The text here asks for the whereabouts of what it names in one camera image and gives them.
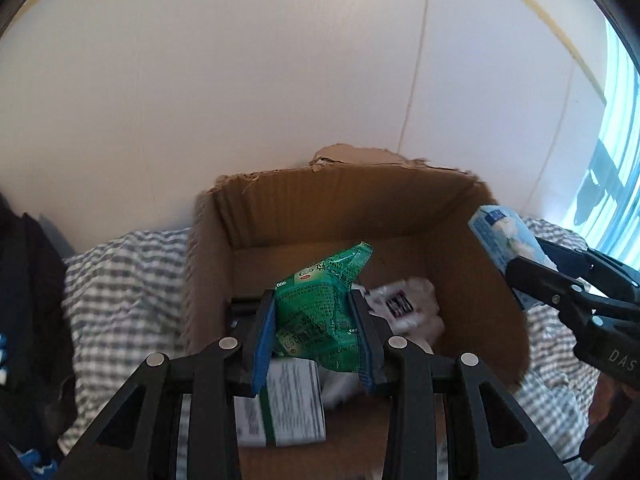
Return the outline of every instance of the green stripe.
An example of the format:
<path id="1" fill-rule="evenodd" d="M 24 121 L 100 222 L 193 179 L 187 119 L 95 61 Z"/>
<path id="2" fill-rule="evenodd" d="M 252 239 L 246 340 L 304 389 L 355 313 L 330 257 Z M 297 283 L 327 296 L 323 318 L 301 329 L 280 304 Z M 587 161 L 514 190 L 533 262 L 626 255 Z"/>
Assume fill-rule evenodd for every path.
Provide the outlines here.
<path id="1" fill-rule="evenodd" d="M 269 406 L 269 394 L 264 386 L 258 394 L 260 398 L 260 408 L 262 409 L 262 423 L 264 424 L 264 434 L 267 437 L 267 446 L 276 445 L 276 435 L 273 432 L 273 419 L 271 418 L 271 408 Z"/>

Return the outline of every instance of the green packet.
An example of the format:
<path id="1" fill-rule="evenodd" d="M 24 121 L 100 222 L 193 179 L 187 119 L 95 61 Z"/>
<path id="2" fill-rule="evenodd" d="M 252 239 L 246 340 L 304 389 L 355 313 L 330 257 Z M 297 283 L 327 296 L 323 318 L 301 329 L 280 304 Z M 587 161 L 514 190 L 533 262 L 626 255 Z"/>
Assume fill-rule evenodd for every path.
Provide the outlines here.
<path id="1" fill-rule="evenodd" d="M 277 355 L 312 359 L 336 372 L 358 370 L 358 332 L 347 294 L 372 253 L 361 242 L 276 285 Z"/>

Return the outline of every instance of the light blue tissue pack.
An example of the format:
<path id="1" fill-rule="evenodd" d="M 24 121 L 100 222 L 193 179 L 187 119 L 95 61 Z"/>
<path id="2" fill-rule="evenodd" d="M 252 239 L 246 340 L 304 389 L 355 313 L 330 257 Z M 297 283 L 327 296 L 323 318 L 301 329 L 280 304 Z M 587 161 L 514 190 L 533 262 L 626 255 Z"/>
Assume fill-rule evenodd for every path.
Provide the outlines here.
<path id="1" fill-rule="evenodd" d="M 509 261 L 516 256 L 524 256 L 557 270 L 533 233 L 524 225 L 518 214 L 508 207 L 480 206 L 471 217 L 469 227 L 502 275 Z M 525 311 L 540 303 L 518 290 L 514 290 L 514 293 Z"/>

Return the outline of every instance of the blue curtain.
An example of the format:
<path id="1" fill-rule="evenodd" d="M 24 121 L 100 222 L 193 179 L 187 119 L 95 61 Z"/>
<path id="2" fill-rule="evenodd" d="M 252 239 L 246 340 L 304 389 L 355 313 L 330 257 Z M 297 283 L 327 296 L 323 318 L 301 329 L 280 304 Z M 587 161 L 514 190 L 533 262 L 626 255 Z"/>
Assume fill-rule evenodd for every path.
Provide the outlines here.
<path id="1" fill-rule="evenodd" d="M 640 267 L 640 78 L 607 23 L 605 108 L 596 149 L 564 227 Z"/>

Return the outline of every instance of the plaid blanket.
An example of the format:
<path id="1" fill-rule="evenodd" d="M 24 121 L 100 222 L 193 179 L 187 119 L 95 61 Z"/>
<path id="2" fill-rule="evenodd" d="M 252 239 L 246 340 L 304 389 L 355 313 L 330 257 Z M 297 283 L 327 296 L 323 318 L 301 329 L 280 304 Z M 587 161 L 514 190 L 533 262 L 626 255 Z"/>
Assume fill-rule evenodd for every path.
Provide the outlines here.
<path id="1" fill-rule="evenodd" d="M 586 248 L 578 235 L 545 221 L 524 219 L 536 236 Z M 78 419 L 60 439 L 68 452 L 100 409 L 153 352 L 184 354 L 182 274 L 188 230 L 133 232 L 66 261 L 63 308 L 71 325 Z M 597 370 L 573 355 L 575 339 L 554 309 L 528 314 L 530 369 L 516 400 L 562 459 L 577 454 Z M 177 478 L 186 473 L 188 400 L 183 404 Z M 567 465 L 574 479 L 589 466 Z"/>

